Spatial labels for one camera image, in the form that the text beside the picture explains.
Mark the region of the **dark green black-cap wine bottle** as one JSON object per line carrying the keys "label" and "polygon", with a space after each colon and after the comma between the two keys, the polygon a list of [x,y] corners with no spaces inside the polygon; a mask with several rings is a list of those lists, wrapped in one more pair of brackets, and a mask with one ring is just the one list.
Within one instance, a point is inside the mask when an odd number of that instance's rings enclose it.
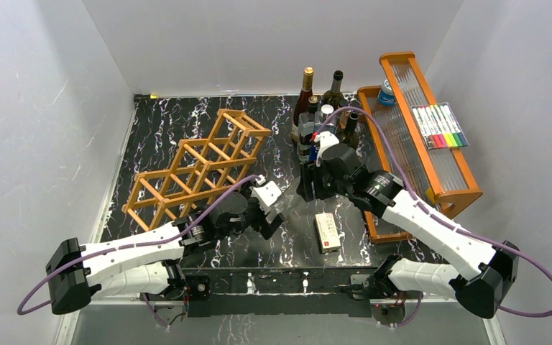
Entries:
{"label": "dark green black-cap wine bottle", "polygon": [[340,143],[346,144],[356,150],[359,146],[359,135],[356,133],[359,115],[351,112],[346,121],[346,126],[336,135]]}

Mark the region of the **clear black-cap bottle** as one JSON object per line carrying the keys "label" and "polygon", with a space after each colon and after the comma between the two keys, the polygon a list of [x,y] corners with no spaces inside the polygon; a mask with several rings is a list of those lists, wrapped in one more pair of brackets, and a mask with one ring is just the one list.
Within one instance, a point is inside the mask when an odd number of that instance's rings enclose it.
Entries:
{"label": "clear black-cap bottle", "polygon": [[315,113],[318,110],[319,97],[308,99],[308,108],[299,116],[297,155],[300,162],[307,162],[311,152],[311,138],[314,131]]}

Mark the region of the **dark green silver-cap wine bottle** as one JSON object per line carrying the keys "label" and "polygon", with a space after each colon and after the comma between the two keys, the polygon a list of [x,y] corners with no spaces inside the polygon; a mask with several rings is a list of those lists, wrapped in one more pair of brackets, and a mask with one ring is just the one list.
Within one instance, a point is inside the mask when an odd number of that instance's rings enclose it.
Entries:
{"label": "dark green silver-cap wine bottle", "polygon": [[341,70],[336,70],[333,73],[333,79],[331,87],[321,97],[321,105],[330,105],[334,110],[340,107],[340,101],[344,99],[344,95],[341,92],[341,82],[343,80],[344,73]]}

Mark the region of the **brown gold-cap wine bottle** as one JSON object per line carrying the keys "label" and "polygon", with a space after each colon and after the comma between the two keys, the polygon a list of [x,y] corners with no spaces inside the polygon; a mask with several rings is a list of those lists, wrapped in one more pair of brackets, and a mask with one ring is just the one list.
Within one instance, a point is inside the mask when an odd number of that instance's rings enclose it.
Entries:
{"label": "brown gold-cap wine bottle", "polygon": [[313,74],[312,67],[306,67],[303,71],[303,82],[300,89],[298,100],[293,111],[293,124],[291,128],[291,138],[294,143],[298,143],[299,135],[299,118],[300,115],[308,109],[308,99],[313,95]]}

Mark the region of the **clear labelled liquor bottle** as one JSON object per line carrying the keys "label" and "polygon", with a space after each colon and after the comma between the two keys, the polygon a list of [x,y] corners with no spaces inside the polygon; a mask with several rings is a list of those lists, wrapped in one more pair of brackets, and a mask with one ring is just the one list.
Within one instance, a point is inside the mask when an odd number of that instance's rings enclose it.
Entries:
{"label": "clear labelled liquor bottle", "polygon": [[[345,98],[341,98],[338,101],[335,109],[339,110],[339,109],[342,109],[344,107],[347,107],[348,105],[349,105],[349,102]],[[339,114],[337,116],[336,131],[339,132],[339,131],[341,131],[345,128],[348,117],[349,117],[349,110],[343,110],[343,111],[339,112]]]}

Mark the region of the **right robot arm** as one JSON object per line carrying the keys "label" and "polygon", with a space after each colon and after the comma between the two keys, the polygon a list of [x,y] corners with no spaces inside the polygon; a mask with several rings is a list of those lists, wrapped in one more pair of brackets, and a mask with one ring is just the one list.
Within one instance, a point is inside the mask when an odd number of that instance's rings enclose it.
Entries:
{"label": "right robot arm", "polygon": [[361,211],[412,234],[447,261],[431,264],[390,255],[358,285],[368,298],[421,291],[453,298],[474,315],[493,318],[515,281],[518,259],[514,254],[471,238],[468,231],[405,189],[397,176],[368,170],[345,144],[335,144],[316,161],[301,165],[297,193],[306,201],[343,196]]}

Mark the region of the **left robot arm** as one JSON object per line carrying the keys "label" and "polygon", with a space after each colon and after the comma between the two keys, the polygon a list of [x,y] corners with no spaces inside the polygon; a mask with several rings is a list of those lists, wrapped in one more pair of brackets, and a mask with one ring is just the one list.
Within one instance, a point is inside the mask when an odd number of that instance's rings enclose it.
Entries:
{"label": "left robot arm", "polygon": [[127,293],[179,298],[185,288],[196,286],[182,274],[180,259],[213,249],[247,228],[270,239],[284,221],[275,210],[280,196],[234,191],[215,207],[199,208],[142,234],[98,244],[62,241],[46,265],[52,313],[72,313],[92,300]]}

